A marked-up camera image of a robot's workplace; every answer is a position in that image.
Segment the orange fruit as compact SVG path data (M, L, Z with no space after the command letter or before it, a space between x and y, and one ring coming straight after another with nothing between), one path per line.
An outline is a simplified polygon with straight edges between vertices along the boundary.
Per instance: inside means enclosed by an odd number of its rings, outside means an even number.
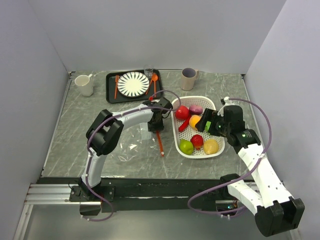
M195 130L195 131L197 131L198 129L197 129L197 127L196 127L196 124L199 122L201 120L201 116L199 116L199 115L192 115L191 117L190 117L190 119L189 119L189 126L193 129L193 130Z

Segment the red strawberry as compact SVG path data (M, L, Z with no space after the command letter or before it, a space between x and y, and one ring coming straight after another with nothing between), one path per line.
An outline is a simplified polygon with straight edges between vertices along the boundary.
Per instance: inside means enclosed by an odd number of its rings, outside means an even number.
M200 149L204 144L204 139L201 135L195 134L191 139L190 142L192 143L193 147L196 149Z

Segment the purple onion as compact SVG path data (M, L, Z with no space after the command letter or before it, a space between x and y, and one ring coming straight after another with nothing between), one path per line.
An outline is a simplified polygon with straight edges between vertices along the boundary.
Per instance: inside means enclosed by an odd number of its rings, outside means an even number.
M190 115L201 115L202 113L203 113L203 107L202 106L200 106L200 105L191 105L190 107L189 107L189 113L190 113Z

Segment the clear zip top bag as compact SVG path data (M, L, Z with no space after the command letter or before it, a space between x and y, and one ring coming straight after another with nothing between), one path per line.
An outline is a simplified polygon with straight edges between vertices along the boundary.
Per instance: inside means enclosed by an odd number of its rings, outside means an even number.
M115 150L109 155L121 162L133 159L145 159L150 156L164 157L165 151L160 132L148 131L146 122L125 129L120 136Z

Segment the red apple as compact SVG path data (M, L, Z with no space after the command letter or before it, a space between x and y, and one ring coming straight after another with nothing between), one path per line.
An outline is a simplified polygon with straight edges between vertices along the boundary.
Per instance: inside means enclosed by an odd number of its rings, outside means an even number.
M190 116L189 108L181 105L176 111L175 111L175 117L178 120L186 120Z

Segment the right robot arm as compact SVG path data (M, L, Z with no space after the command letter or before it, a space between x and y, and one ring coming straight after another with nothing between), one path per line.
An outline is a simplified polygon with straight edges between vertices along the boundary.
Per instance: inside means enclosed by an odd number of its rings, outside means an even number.
M254 215L257 228L265 237L296 229L305 205L301 199L295 199L278 178L258 135L245 127L242 108L238 105L225 105L219 111L207 108L195 127L202 132L207 123L210 135L227 139L258 188L254 191L242 177L236 176L219 186L219 195L240 200Z

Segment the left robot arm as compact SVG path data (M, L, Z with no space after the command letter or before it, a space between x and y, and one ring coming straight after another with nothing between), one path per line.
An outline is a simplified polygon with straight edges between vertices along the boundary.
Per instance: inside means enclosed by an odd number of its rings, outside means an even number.
M162 131L163 115L172 110L171 102L165 97L158 101L147 100L122 112L102 110L86 132L88 155L78 183L81 195L88 201L99 196L98 186L101 184L106 156L116 148L124 130L146 123L149 132Z

